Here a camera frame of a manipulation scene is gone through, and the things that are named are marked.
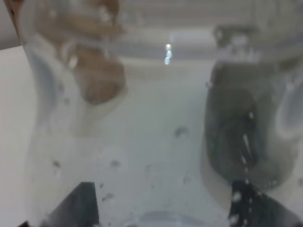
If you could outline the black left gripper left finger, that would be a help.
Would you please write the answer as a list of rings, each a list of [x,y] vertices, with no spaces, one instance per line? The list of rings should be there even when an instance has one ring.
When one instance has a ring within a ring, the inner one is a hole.
[[[41,223],[43,227],[94,227],[99,225],[94,182],[82,182]]]

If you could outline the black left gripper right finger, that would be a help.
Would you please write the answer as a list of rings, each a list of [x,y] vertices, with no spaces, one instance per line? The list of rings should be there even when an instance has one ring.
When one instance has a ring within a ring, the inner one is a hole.
[[[232,186],[229,226],[301,227],[303,219],[254,185],[242,180]]]

